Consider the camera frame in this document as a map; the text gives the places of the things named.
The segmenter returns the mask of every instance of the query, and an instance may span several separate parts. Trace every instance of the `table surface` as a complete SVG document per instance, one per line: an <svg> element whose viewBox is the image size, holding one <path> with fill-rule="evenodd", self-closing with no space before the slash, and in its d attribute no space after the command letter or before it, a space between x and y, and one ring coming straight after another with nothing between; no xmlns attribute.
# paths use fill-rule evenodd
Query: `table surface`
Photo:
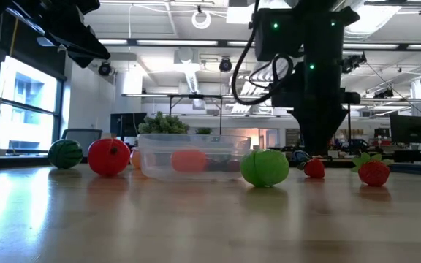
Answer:
<svg viewBox="0 0 421 263"><path fill-rule="evenodd" d="M0 171L0 262L421 262L421 175L347 169L276 188L161 182L131 168Z"/></svg>

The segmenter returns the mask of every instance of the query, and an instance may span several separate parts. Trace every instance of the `security camera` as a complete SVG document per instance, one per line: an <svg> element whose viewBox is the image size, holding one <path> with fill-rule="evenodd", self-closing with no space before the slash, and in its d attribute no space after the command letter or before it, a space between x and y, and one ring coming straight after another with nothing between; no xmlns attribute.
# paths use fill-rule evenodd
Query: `security camera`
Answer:
<svg viewBox="0 0 421 263"><path fill-rule="evenodd" d="M223 58L220 61L219 65L220 72L229 72L232 70L232 62L230 62L230 58Z"/></svg>
<svg viewBox="0 0 421 263"><path fill-rule="evenodd" d="M108 77L113 74L113 68L110 66L109 61L102 62L102 65L99 66L99 74L103 77Z"/></svg>

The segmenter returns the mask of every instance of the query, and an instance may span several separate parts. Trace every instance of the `clear plastic container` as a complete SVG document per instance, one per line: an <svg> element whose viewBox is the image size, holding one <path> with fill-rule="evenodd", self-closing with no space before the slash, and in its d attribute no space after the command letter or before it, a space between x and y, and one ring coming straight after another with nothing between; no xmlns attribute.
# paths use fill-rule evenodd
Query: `clear plastic container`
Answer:
<svg viewBox="0 0 421 263"><path fill-rule="evenodd" d="M250 146L241 136L141 134L141 170L160 180L236 179Z"/></svg>

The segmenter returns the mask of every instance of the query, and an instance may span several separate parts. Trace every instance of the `ceiling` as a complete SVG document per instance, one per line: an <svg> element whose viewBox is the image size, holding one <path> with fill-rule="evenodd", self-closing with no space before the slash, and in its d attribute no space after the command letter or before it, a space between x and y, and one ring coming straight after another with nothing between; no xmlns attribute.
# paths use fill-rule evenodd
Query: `ceiling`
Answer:
<svg viewBox="0 0 421 263"><path fill-rule="evenodd" d="M225 16L228 0L214 1L215 7L203 7L203 10L218 12ZM109 38L157 38L157 39L231 39L247 40L250 31L246 25L228 24L226 19L211 15L211 23L206 29L195 28L191 17L196 7L177 7L153 5L147 6L158 11L132 5L106 5L88 14L86 24L92 26L97 37ZM421 9L403 7L399 13L416 12ZM384 27L371 35L372 42L421 42L421 16L399 14L392 17ZM186 82L182 72L173 70L176 47L109 47L112 53L135 53L142 61L148 73L143 80L145 88L177 87L179 82ZM205 66L197 73L199 82L228 84L230 73L219 72L222 57L229 57L235 66L243 48L197 48L200 61ZM392 82L402 95L409 95L410 81L421 73L421 52L384 52L368 51L365 53L368 65L362 65L350 75L344 75L342 86L348 91L364 94L374 91L384 80ZM257 60L252 51L246 56L242 69L251 71ZM113 63L119 70L126 70L128 62Z"/></svg>

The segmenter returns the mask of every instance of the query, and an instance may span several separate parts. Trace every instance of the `orange toy fruit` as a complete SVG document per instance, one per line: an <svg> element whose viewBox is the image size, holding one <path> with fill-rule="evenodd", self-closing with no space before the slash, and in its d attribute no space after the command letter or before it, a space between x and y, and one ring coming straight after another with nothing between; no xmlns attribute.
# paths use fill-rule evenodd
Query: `orange toy fruit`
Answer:
<svg viewBox="0 0 421 263"><path fill-rule="evenodd" d="M133 148L131 152L130 159L132 166L135 169L140 169L140 152L138 149Z"/></svg>
<svg viewBox="0 0 421 263"><path fill-rule="evenodd" d="M204 172L205 153L199 150L178 150L172 154L172 167L176 172Z"/></svg>

